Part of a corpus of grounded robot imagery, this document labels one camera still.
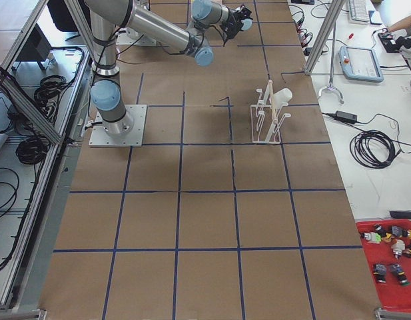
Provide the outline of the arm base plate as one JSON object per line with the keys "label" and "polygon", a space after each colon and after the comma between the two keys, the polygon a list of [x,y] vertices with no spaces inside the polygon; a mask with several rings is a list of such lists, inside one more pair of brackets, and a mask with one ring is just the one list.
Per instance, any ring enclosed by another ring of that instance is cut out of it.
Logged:
{"label": "arm base plate", "polygon": [[118,122],[109,123],[97,113],[91,132],[91,147],[141,147],[147,118],[147,105],[125,105],[126,114]]}

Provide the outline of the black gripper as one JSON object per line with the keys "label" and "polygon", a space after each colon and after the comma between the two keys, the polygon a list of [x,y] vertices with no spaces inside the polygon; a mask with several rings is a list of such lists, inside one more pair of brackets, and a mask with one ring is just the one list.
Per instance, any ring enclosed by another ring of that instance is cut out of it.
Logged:
{"label": "black gripper", "polygon": [[245,6],[240,6],[236,9],[229,9],[228,18],[221,23],[221,29],[225,37],[235,37],[242,26],[243,19],[252,19],[252,11]]}

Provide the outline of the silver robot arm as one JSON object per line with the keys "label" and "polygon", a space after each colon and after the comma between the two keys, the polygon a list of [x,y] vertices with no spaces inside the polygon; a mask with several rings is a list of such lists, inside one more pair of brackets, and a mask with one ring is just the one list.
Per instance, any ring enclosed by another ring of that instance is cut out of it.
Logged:
{"label": "silver robot arm", "polygon": [[214,1],[88,1],[95,52],[93,107],[109,137],[142,133],[145,146],[232,145],[250,123],[250,11]]}

